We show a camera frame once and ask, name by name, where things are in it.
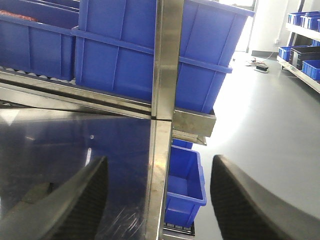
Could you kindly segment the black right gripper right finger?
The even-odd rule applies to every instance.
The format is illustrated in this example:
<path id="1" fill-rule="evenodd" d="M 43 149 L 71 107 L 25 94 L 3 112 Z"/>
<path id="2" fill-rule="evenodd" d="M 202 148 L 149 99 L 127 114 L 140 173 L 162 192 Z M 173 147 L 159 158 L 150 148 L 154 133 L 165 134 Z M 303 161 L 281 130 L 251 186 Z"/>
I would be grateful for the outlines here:
<path id="1" fill-rule="evenodd" d="M 318 240 L 320 220 L 267 190 L 223 155 L 212 159 L 210 198 L 224 240 Z"/>

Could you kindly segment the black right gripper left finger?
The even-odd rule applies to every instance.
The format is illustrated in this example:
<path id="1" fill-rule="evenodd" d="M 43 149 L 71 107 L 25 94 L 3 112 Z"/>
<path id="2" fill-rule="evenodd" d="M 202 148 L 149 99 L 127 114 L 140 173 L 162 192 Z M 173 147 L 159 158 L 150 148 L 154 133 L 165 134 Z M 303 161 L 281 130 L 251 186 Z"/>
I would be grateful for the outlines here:
<path id="1" fill-rule="evenodd" d="M 45 198 L 0 222 L 2 240 L 93 240 L 108 196 L 108 159 L 96 158 Z"/>

